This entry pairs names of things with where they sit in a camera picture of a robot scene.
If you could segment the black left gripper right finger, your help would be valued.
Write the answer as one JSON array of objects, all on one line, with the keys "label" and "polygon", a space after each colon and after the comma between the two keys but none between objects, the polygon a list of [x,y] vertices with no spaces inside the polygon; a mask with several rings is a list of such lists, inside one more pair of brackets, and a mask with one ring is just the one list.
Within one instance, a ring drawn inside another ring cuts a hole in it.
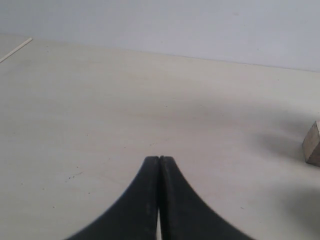
[{"label": "black left gripper right finger", "polygon": [[160,157],[159,213],[164,240],[250,240],[193,190],[171,156]]}]

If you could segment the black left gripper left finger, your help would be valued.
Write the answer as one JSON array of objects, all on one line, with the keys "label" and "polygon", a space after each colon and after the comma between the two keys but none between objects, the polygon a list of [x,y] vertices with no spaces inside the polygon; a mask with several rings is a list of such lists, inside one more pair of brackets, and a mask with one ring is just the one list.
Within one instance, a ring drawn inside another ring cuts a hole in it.
[{"label": "black left gripper left finger", "polygon": [[148,156],[120,198],[70,240],[155,240],[160,159]]}]

